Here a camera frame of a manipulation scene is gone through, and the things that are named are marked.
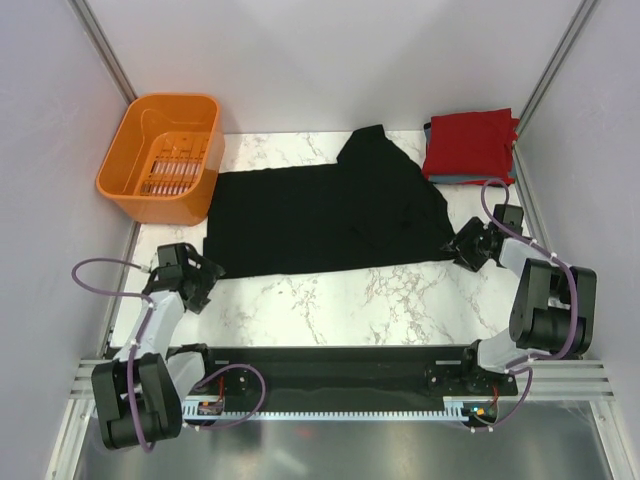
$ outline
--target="cable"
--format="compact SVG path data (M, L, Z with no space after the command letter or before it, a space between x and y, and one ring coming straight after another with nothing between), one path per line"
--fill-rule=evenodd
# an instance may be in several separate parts
M260 408L262 407L262 404L264 403L264 399L267 395L267 383L264 381L264 377L262 376L262 374L255 368L252 367L251 365L248 365L246 363L232 363L230 365L226 365L224 367L222 367L220 370L218 370L215 373L212 373L211 375L209 375L208 377L206 377L203 380L200 380L198 383L196 383L194 385L194 388L198 388L198 387L202 387L204 385L206 385L207 383L211 382L211 380L213 380L214 378L222 375L224 372L228 372L229 370L234 370L237 368L242 368L244 370L249 370L250 372L252 372L256 377L258 377L258 380L260 381L260 400L258 400L258 403L256 404L256 406L253 408L253 410L251 410L249 413L247 413L244 417L239 418L238 420L235 420L231 423L225 423L224 425L218 425L217 423L211 426L204 426L204 425L191 425L191 424L187 424L190 427L195 428L196 430L224 430L226 428L231 428L231 427L235 427L237 425L240 425L241 423L246 422L247 420L249 420L251 417L253 417L256 412L258 410L260 410Z
M153 310L155 308L153 299L149 295L145 295L144 293L134 293L134 292L114 292L112 290L103 290L101 288L95 288L91 285L84 283L80 278L78 278L78 269L88 263L96 263L96 262L107 262L107 263L117 263L120 265L125 265L131 268L137 268L141 270L142 267L135 263L127 262L125 260L119 260L117 258L89 258L87 260L83 260L77 263L73 269L71 270L71 278L73 281L80 285L85 290L88 290L93 293L97 293L98 295L106 295L108 297L120 297L120 298L140 298L147 302L147 311L142 319L142 323L140 324L140 328L136 332L135 335L135 343L132 343L131 350L129 350L129 358L127 359L127 397L129 400L129 408L131 409L131 418L133 420L133 428L136 432L136 438L138 439L138 443L142 447L146 453L151 453L153 451L153 447L155 443L147 444L147 440L144 438L144 430L142 428L142 423L140 422L140 412L138 411L138 404L136 403L136 391L135 385L133 382L133 363L136 358L136 352L138 351L138 345L140 345L140 341L142 339L142 335L144 335L144 331L151 320L151 316L153 314Z
M487 201L485 199L485 194L486 194L486 190L487 187L493 184L499 184L502 186L502 188L504 189L504 191L506 192L506 200L505 200L505 204L506 202L509 201L509 187L507 186L506 183L504 183L501 179L499 178L492 178L487 180L486 182L484 182L484 185L482 186L482 191L480 193L480 201L482 203L482 208L484 210L484 213L487 214L487 216L489 217L489 219L494 223L494 225L496 227L498 227L502 232L506 233L507 235L509 235L512 238L515 238L516 240L518 240L519 242L524 243L525 245L529 245L531 248L533 248L534 250L540 252L542 255L544 255L545 257L547 257L552 263L555 263L558 267L560 267L560 269L564 272L565 276L567 277L567 282L569 284L569 293L570 293L570 297L571 297L571 306L570 306L570 315L571 315L571 319L569 322L569 333L567 335L567 339L564 342L564 345L562 346L562 348L560 349L560 351L554 353L554 354L550 354L550 355L545 355L545 354L541 354L541 353L533 353L530 356L524 356L521 358L518 358L516 360L513 360L512 362L509 362L507 364L507 368L510 369L512 367L515 367L523 362L526 362L527 360L529 360L530 358L532 359L537 359L537 360L560 360L562 358L565 357L565 355L567 353L569 353L569 351L571 350L571 346L573 345L573 341L576 337L576 331L578 329L578 288L576 286L576 281L573 278L573 274L571 273L571 270L569 269L569 266L564 263L563 261L561 261L557 255L555 253L549 252L548 250L546 250L545 248L541 247L540 245L538 245L535 241L529 241L526 238L524 238L522 235L518 235L515 232L512 232L511 230L509 230L505 225L503 225L501 222L499 222L489 211L489 208L487 207Z

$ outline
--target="white wall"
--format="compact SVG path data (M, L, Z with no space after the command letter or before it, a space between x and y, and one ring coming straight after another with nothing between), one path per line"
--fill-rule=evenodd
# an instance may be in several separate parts
M94 178L125 102L66 0L0 15L0 478L44 476L78 360L106 301L73 264L121 256L131 227ZM85 279L113 288L116 271Z
M519 145L559 255L598 273L592 353L640 446L640 3L603 0Z
M89 3L138 94L215 95L246 133L519 114L579 0Z

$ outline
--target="folded black fabric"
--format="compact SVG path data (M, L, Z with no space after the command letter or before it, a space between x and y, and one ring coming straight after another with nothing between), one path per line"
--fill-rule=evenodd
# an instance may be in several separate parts
M204 255L225 278L446 260L447 203L381 125L355 131L338 163L218 177Z

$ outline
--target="white marble surface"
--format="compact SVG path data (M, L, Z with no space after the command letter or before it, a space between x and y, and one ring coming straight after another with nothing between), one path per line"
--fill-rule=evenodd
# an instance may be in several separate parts
M350 133L227 135L223 171L334 163ZM414 161L424 158L421 131L387 132ZM485 219L480 188L439 187L449 202L454 230L474 215ZM517 195L512 187L512 203ZM504 201L490 189L488 203ZM133 261L149 265L156 247L190 242L202 251L206 222L195 227L143 225ZM141 291L147 276L131 271L127 291ZM470 343L507 326L518 280L488 263L470 273L451 262L371 268L314 275L222 280L198 316L188 312L173 345L402 345ZM122 346L140 301L125 299L111 345Z

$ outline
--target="stack of folded cloth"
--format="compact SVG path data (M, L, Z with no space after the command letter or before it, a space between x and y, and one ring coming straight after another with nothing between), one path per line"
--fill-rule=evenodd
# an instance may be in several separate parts
M424 177L433 183L482 185L489 178L515 182L511 149L519 120L511 109L432 117L424 126Z

